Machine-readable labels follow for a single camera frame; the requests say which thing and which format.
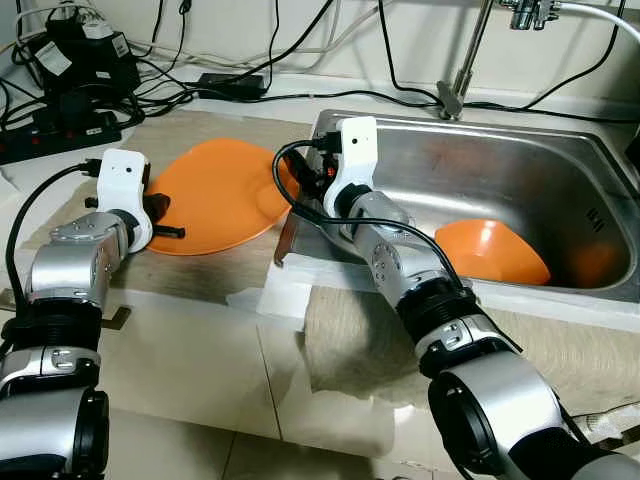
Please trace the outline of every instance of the faucet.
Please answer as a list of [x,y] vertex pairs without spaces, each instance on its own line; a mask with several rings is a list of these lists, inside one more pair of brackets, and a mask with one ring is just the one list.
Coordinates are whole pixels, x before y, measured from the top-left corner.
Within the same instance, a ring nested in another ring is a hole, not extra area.
[[[480,41],[489,21],[493,3],[494,0],[482,0],[480,14],[471,35],[471,41],[469,42],[462,67],[458,70],[453,82],[453,87],[442,80],[436,83],[438,95],[443,104],[440,117],[445,120],[458,120],[462,114],[464,97],[467,94],[469,82],[471,82],[473,75],[473,62],[480,48]],[[556,0],[499,0],[499,3],[501,6],[513,10],[511,19],[511,28],[513,30],[529,30],[532,23],[534,30],[542,30],[547,21],[558,18],[556,11],[559,9],[560,4]]]

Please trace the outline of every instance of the sink basin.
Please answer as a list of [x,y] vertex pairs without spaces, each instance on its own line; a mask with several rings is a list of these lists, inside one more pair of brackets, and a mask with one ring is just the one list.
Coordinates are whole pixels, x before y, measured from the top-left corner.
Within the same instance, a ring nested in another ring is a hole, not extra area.
[[[324,111],[316,134],[341,118]],[[528,242],[563,293],[640,300],[640,195],[594,135],[379,116],[376,188],[433,235],[468,218],[497,219]],[[308,160],[320,158],[310,151]],[[290,218],[276,251],[359,263],[336,229]]]

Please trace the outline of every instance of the label sticker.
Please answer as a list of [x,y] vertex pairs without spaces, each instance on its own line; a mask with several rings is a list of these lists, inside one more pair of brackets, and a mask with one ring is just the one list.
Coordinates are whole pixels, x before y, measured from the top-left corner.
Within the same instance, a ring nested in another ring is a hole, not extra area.
[[129,45],[127,45],[127,41],[125,40],[123,34],[114,37],[114,39],[111,40],[111,43],[113,43],[113,48],[115,49],[118,58],[129,53]]
[[56,76],[60,76],[71,66],[71,60],[64,56],[58,46],[49,42],[36,53],[42,66]]

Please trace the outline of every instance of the tile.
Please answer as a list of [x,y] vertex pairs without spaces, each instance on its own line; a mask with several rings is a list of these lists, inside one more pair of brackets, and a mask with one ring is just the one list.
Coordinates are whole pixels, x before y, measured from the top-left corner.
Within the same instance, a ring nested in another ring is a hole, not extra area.
[[455,471],[426,408],[394,409],[340,392],[313,393],[300,352],[302,334],[264,325],[259,332],[285,441]]
[[[495,480],[496,477],[490,477],[488,475],[476,475],[472,474],[474,480]],[[433,480],[464,480],[462,475],[458,472],[433,472]]]
[[0,310],[0,326],[4,325],[7,320],[12,319],[15,316],[13,312],[8,312],[6,310]]
[[398,476],[432,480],[430,471],[406,465],[239,434],[233,442],[224,480],[373,480]]
[[107,480],[218,480],[233,432],[111,409]]
[[246,314],[142,295],[103,333],[101,388],[114,408],[278,437],[255,325]]
[[616,452],[627,455],[635,459],[637,462],[640,462],[640,441],[620,447],[616,449]]

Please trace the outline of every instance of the power strip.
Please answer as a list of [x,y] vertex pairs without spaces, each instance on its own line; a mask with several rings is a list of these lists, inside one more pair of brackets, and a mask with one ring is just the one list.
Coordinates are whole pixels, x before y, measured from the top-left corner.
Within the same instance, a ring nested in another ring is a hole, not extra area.
[[113,112],[96,114],[82,129],[40,133],[26,125],[0,134],[0,165],[122,139]]

